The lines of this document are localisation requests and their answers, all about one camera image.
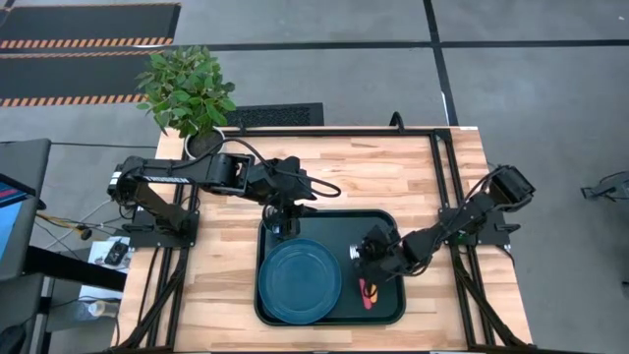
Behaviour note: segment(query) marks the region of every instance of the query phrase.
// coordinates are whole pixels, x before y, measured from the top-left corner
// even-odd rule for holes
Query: concrete floor
[[[16,5],[121,3],[17,0]],[[428,40],[421,0],[183,0],[175,43]],[[441,40],[629,38],[629,5],[614,0],[435,0]],[[582,199],[579,188],[625,169],[628,47],[444,50],[461,125],[479,126],[492,163],[518,166],[538,188],[509,221],[533,338],[543,348],[625,353],[629,347],[626,206]],[[242,105],[321,101],[326,125],[444,125],[430,49],[222,52]],[[0,141],[154,146],[158,131],[133,105],[0,109]],[[52,148],[43,197],[82,217],[106,200],[116,162],[149,148]],[[85,178],[85,171],[97,178]],[[115,217],[107,206],[90,220]],[[32,243],[49,236],[35,229]],[[74,237],[73,248],[87,244]],[[104,348],[111,324],[53,335],[51,353]],[[83,347],[72,338],[82,336]]]

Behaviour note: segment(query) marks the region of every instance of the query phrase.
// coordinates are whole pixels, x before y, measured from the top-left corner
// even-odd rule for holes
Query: dark green tray
[[[404,281],[398,276],[382,284],[377,292],[377,302],[367,310],[359,288],[358,276],[350,260],[350,245],[360,244],[374,227],[383,230],[396,228],[393,217],[383,210],[320,210],[300,218],[301,233],[298,237],[316,240],[327,247],[341,267],[343,285],[336,306],[324,318],[309,325],[390,325],[397,322],[406,309]],[[257,239],[256,314],[267,325],[286,324],[271,315],[257,292],[257,274],[264,258],[278,245],[277,240],[264,228],[259,227]]]

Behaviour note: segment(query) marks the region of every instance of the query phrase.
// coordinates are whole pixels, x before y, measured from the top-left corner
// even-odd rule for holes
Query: wooden table
[[[463,187],[487,173],[476,128],[452,128]],[[181,157],[177,134],[162,136],[157,158]],[[309,203],[317,208],[381,208],[391,213],[404,235],[432,226],[440,199],[424,137],[247,138],[267,157],[296,155],[308,174],[339,186],[337,199]],[[444,146],[440,147],[450,201],[452,181]],[[227,151],[247,152],[238,144]],[[151,186],[166,201],[174,187]],[[263,324],[253,306],[257,228],[261,207],[234,197],[200,194],[201,223],[191,250],[180,313],[176,351],[202,350],[429,350],[464,349],[465,335],[447,248],[436,253],[421,276],[405,278],[407,307],[400,321],[379,326],[272,327]],[[493,246],[478,247],[486,296],[513,332],[531,340],[511,261]],[[122,338],[136,325],[152,249],[137,251],[131,262],[120,309]],[[177,255],[173,255],[174,268]],[[158,271],[153,272],[152,303]],[[478,342],[483,342],[478,308],[470,298]],[[163,344],[169,305],[162,312],[158,344]]]

